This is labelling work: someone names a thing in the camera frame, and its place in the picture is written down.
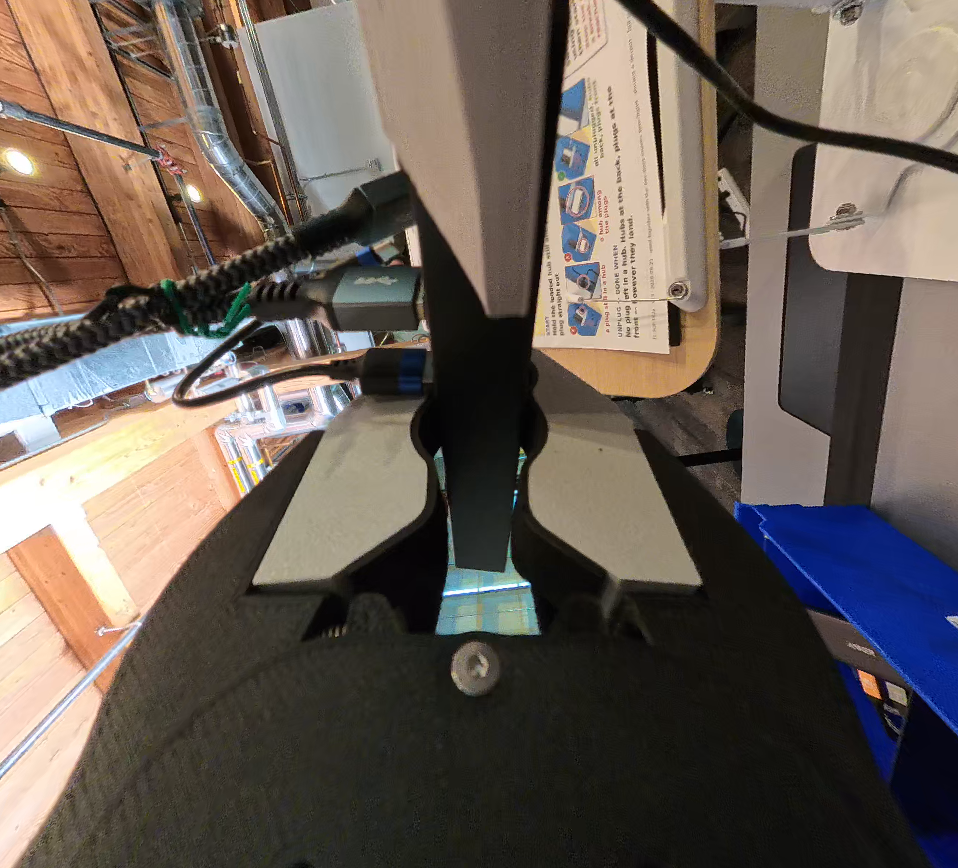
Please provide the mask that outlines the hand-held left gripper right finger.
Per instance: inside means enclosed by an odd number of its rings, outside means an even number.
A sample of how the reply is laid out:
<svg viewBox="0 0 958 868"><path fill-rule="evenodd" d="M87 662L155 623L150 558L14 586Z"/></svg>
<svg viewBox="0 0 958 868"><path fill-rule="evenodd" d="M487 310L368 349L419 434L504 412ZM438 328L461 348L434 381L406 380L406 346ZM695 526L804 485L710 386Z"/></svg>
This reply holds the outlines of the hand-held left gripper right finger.
<svg viewBox="0 0 958 868"><path fill-rule="evenodd" d="M642 603L702 576L632 421L541 351L525 414L510 550L540 633L651 635Z"/></svg>

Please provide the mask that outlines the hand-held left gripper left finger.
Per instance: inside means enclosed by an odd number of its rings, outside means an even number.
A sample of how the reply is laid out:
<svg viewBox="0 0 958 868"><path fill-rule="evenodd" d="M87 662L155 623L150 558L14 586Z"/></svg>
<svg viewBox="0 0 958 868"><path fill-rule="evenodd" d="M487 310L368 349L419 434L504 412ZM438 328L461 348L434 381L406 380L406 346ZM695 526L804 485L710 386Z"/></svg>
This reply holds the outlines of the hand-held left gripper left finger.
<svg viewBox="0 0 958 868"><path fill-rule="evenodd" d="M386 598L413 633L435 632L449 515L422 396L360 396L327 427L258 563L252 591Z"/></svg>

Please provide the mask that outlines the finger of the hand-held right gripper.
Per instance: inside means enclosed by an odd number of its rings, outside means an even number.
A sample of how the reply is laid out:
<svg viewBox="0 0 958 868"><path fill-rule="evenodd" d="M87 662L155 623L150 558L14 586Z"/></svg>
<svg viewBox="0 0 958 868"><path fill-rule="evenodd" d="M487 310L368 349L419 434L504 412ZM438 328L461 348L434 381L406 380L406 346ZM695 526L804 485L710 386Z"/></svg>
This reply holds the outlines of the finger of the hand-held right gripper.
<svg viewBox="0 0 958 868"><path fill-rule="evenodd" d="M354 0L382 126L491 318L525 315L551 0Z"/></svg>

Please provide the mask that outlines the slim dark grey usb hub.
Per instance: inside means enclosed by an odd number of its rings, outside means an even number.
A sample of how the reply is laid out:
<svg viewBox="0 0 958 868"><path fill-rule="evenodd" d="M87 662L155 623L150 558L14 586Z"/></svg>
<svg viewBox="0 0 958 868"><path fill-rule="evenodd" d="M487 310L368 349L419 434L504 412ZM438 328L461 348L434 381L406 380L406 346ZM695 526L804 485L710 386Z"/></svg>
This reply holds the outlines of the slim dark grey usb hub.
<svg viewBox="0 0 958 868"><path fill-rule="evenodd" d="M883 682L891 682L906 691L907 682L890 663L865 639L863 634L843 618L808 608L807 614L832 657L853 669L864 671Z"/></svg>

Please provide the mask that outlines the instruction sheet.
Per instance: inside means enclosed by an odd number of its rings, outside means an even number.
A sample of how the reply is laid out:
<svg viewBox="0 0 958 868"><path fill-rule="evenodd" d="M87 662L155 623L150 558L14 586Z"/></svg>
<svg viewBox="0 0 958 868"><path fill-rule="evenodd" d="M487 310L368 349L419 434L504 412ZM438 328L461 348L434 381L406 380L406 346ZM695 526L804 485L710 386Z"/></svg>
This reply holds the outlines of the instruction sheet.
<svg viewBox="0 0 958 868"><path fill-rule="evenodd" d="M645 28L569 0L533 347L663 354L666 236Z"/></svg>

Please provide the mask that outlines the white board ledge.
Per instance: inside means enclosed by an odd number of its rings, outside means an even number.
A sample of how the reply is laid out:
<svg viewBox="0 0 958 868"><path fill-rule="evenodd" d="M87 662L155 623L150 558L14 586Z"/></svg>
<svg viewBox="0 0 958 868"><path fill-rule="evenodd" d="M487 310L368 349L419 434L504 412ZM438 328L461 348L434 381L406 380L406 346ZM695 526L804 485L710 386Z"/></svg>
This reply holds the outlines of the white board ledge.
<svg viewBox="0 0 958 868"><path fill-rule="evenodd" d="M700 42L700 0L654 0ZM668 298L692 314L707 300L701 84L662 43L656 45Z"/></svg>

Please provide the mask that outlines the blue plastic bin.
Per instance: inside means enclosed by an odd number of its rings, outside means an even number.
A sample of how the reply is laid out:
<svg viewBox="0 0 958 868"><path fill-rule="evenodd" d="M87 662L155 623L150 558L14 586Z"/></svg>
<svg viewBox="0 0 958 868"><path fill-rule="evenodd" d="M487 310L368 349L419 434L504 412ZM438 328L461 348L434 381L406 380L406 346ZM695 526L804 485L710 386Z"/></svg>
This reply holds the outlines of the blue plastic bin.
<svg viewBox="0 0 958 868"><path fill-rule="evenodd" d="M957 865L957 575L862 506L737 503L803 606L843 618L911 684L863 693L834 659L877 763L932 866Z"/></svg>

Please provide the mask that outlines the silver ventilation duct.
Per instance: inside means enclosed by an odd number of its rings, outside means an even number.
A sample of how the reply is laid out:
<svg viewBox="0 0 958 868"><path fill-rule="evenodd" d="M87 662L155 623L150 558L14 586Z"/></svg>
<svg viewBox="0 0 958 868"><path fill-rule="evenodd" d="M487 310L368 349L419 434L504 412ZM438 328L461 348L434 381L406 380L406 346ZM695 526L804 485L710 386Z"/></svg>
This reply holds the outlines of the silver ventilation duct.
<svg viewBox="0 0 958 868"><path fill-rule="evenodd" d="M222 111L213 90L212 80L202 54L193 18L184 0L150 0L150 9L161 40L164 55L173 72L175 86L182 102L187 125L194 134L198 148L214 173L233 192L238 201L254 216L262 227L267 241L287 236L290 227L281 207L266 191L261 182L246 165L229 138ZM17 119L48 129L75 135L129 153L150 157L157 165L163 162L173 172L173 164L162 156L159 148L148 150L143 144L121 140L119 137L82 127L62 119L33 110L27 110L16 102L2 98L2 118ZM307 335L307 323L286 323L289 346L295 358L307 358L306 349L300 352L295 338L302 338L311 347ZM346 396L337 398L335 390L316 388L309 391L313 414L331 419L345 407Z"/></svg>

